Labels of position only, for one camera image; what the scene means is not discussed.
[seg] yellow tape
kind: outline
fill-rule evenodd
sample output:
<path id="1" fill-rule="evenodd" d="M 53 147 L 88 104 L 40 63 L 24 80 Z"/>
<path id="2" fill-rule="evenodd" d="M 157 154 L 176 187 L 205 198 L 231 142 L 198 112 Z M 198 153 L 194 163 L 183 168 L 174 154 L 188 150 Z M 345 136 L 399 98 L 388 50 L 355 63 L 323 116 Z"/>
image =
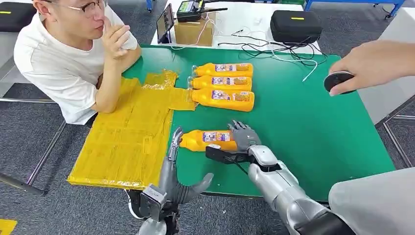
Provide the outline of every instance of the yellow tape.
<path id="1" fill-rule="evenodd" d="M 149 73 L 143 86 L 138 79 L 122 79 L 117 109 L 100 113 L 68 177 L 73 185 L 144 189 L 158 185 L 173 110 L 194 110 L 174 88 L 177 74 Z"/>
<path id="2" fill-rule="evenodd" d="M 17 224 L 16 220 L 0 219 L 0 234 L 10 235 Z"/>

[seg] blue table leg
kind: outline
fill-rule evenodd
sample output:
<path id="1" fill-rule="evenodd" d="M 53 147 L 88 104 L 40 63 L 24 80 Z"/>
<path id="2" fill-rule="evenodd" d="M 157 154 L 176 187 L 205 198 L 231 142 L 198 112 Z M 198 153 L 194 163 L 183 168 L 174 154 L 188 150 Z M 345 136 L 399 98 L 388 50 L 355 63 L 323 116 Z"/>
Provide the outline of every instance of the blue table leg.
<path id="1" fill-rule="evenodd" d="M 395 16 L 396 12 L 399 10 L 399 8 L 402 6 L 402 4 L 403 4 L 403 1 L 398 3 L 398 4 L 395 4 L 395 8 L 393 8 L 393 10 L 390 12 L 389 15 L 390 16 Z"/>
<path id="2" fill-rule="evenodd" d="M 151 6 L 151 0 L 146 0 L 146 2 L 147 2 L 147 11 L 151 12 L 153 10 L 153 8 Z"/>
<path id="3" fill-rule="evenodd" d="M 307 4 L 305 5 L 304 11 L 310 10 L 311 4 L 313 3 L 313 0 L 308 0 Z"/>

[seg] cardboard box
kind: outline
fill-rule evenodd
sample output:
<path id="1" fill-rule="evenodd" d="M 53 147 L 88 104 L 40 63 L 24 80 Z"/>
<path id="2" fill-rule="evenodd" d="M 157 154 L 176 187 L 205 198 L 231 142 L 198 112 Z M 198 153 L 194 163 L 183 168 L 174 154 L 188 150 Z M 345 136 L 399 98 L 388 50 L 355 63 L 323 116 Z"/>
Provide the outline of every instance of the cardboard box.
<path id="1" fill-rule="evenodd" d="M 204 20 L 203 18 L 206 17 L 206 14 L 202 15 L 202 19 L 196 22 L 178 22 L 177 20 L 174 22 L 174 32 L 176 37 L 177 44 L 185 44 L 185 45 L 193 45 L 197 42 L 197 38 L 199 37 L 200 32 L 202 31 L 203 27 L 206 24 L 205 29 L 200 35 L 199 42 L 196 44 L 198 46 L 212 46 L 213 40 L 213 33 L 215 32 L 215 26 L 212 22 L 207 22 L 208 20 Z M 215 12 L 209 13 L 209 19 L 215 22 L 216 14 Z"/>

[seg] black cable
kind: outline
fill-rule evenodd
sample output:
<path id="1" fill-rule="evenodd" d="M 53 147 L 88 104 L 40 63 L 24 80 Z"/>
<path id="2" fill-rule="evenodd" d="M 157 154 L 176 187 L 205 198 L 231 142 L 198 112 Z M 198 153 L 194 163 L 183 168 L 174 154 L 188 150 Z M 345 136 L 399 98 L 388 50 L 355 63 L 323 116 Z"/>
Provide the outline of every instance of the black cable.
<path id="1" fill-rule="evenodd" d="M 259 39 L 259 38 L 254 38 L 254 37 L 252 37 L 252 36 L 242 36 L 242 35 L 236 35 L 236 33 L 240 33 L 240 32 L 242 32 L 243 31 L 243 29 L 242 30 L 240 30 L 240 31 L 237 31 L 237 32 L 235 32 L 235 33 L 233 33 L 233 34 L 231 34 L 231 36 L 234 36 L 234 37 L 241 37 L 241 38 L 250 38 L 250 39 L 253 39 L 253 40 L 258 40 L 258 41 L 262 41 L 262 42 L 265 42 L 266 44 L 263 44 L 263 45 L 256 45 L 256 44 L 252 44 L 252 43 L 218 43 L 218 46 L 219 45 L 221 45 L 221 44 L 228 44 L 228 45 L 241 45 L 241 49 L 245 52 L 245 53 L 247 53 L 247 54 L 249 54 L 250 56 L 252 56 L 253 58 L 255 58 L 255 57 L 257 57 L 257 56 L 259 56 L 259 55 L 261 55 L 261 54 L 263 54 L 263 53 L 275 53 L 275 52 L 282 52 L 282 51 L 289 51 L 290 52 L 290 54 L 291 54 L 291 56 L 295 59 L 295 60 L 299 60 L 298 62 L 300 62 L 301 64 L 303 64 L 303 65 L 305 65 L 305 66 L 314 66 L 315 64 L 309 64 L 309 63 L 307 63 L 307 62 L 305 62 L 305 61 L 300 61 L 300 60 L 313 60 L 313 58 L 314 58 L 314 56 L 316 55 L 315 54 L 315 51 L 314 51 L 314 49 L 315 50 L 317 50 L 318 52 L 320 52 L 323 56 L 324 56 L 324 60 L 323 61 L 321 61 L 321 62 L 317 62 L 317 65 L 320 65 L 320 64 L 322 64 L 322 63 L 324 63 L 324 62 L 326 62 L 327 61 L 327 55 L 325 54 L 325 53 L 323 53 L 321 50 L 319 50 L 314 44 L 308 44 L 308 43 L 305 43 L 307 40 L 309 40 L 311 37 L 307 37 L 306 39 L 304 39 L 303 41 L 301 41 L 301 42 L 299 42 L 299 43 L 292 43 L 292 44 L 289 44 L 289 45 L 286 45 L 286 44 L 284 44 L 284 43 L 278 43 L 278 42 L 268 42 L 268 41 L 266 41 L 266 40 L 264 40 L 264 39 Z M 255 47 L 263 47 L 263 46 L 266 46 L 266 45 L 277 45 L 277 46 L 280 46 L 280 47 L 282 47 L 282 48 L 279 48 L 279 49 L 274 49 L 274 50 L 259 50 L 258 48 L 255 48 Z M 248 51 L 247 49 L 245 49 L 244 47 L 250 47 L 251 49 L 253 49 L 253 50 L 255 50 L 255 51 L 257 51 L 257 53 L 252 53 L 252 52 L 250 52 L 250 51 Z M 309 57 L 306 57 L 306 56 L 304 56 L 304 55 L 300 55 L 300 54 L 298 54 L 298 53 L 296 53 L 296 52 L 294 52 L 294 50 L 295 49 L 298 49 L 298 48 L 301 48 L 301 47 L 310 47 L 311 48 L 311 50 L 313 51 L 313 53 L 311 54 L 311 56 L 309 56 Z"/>
<path id="2" fill-rule="evenodd" d="M 223 158 L 230 161 L 230 162 L 232 162 L 232 163 L 234 163 L 235 165 L 237 165 L 239 167 L 239 169 L 241 169 L 245 174 L 248 175 L 247 171 L 235 159 L 232 159 L 232 158 L 229 158 L 229 157 L 223 157 Z"/>

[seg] white t-shirt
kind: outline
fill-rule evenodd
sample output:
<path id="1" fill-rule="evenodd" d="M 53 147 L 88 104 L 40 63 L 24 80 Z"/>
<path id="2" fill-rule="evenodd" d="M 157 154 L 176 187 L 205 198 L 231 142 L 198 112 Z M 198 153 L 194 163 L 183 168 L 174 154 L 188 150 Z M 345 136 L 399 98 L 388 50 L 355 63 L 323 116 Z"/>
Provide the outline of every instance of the white t-shirt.
<path id="1" fill-rule="evenodd" d="M 358 235 L 412 235 L 415 168 L 336 183 L 328 202 Z"/>
<path id="2" fill-rule="evenodd" d="M 109 6 L 105 16 L 113 25 L 124 25 Z M 137 40 L 128 33 L 123 49 L 136 49 Z M 14 60 L 27 80 L 59 104 L 67 123 L 84 125 L 96 114 L 91 107 L 95 104 L 98 77 L 104 70 L 101 39 L 93 41 L 90 51 L 70 47 L 52 37 L 35 14 L 17 37 Z"/>

